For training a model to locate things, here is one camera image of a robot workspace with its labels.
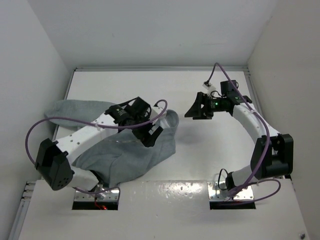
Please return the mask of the grey zip jacket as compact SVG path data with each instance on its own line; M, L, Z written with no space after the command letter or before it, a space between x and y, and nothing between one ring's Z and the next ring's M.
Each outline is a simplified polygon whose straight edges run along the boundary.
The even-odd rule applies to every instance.
M83 122L94 121L112 105L105 101L59 100L44 112L44 116L64 128L82 128ZM145 147L130 129L125 129L89 148L72 165L95 172L110 188L135 180L176 152L178 114L169 109L156 125L163 131L153 147Z

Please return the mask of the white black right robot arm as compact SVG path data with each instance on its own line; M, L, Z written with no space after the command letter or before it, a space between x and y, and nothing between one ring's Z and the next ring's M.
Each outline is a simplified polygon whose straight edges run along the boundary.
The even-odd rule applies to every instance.
M216 88L205 81L207 92L198 92L191 108L184 115L193 120L210 120L217 112L229 113L247 131L254 142L248 166L227 174L225 191L235 196L251 183L264 179L290 175L294 166L294 140L269 125L255 109L252 100L240 94L236 80L220 83L220 96Z

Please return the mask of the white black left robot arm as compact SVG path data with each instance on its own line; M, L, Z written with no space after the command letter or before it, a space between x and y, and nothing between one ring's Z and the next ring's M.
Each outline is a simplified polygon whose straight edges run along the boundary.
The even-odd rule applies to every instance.
M112 105L72 134L55 141L43 140L34 167L54 191L70 187L92 194L99 180L92 171L73 166L75 160L94 145L125 129L130 129L145 147L154 146L163 131L161 126L156 126L156 121L164 117L166 111L166 106L150 105L140 97Z

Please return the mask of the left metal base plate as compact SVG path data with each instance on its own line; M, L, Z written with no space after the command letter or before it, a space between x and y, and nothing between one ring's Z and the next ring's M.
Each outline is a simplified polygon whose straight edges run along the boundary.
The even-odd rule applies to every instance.
M119 200L121 190L119 186L107 188L98 184L93 190L75 190L74 201L75 202L93 202L97 198L100 202L116 202Z

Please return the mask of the metal base plate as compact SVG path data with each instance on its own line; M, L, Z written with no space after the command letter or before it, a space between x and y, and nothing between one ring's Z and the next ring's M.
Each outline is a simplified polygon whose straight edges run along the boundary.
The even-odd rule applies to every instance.
M220 187L218 187L218 181L207 182L208 198L210 202L248 202L254 200L254 194L251 186L242 189L233 197L227 196L227 190L224 190L226 187L225 181L221 181L219 186Z
M75 202L93 202L97 198L100 202L116 202L119 200L121 190L119 186L107 188L98 184L93 190L75 190L74 201Z

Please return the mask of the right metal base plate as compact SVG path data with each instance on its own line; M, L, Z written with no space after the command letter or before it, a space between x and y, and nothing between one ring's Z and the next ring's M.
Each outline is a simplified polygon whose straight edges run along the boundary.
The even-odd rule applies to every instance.
M254 200L254 194L251 186L242 189L233 197L227 196L227 190L224 190L226 187L225 181L221 181L219 186L220 187L218 187L218 181L207 182L208 198L210 202L248 202Z

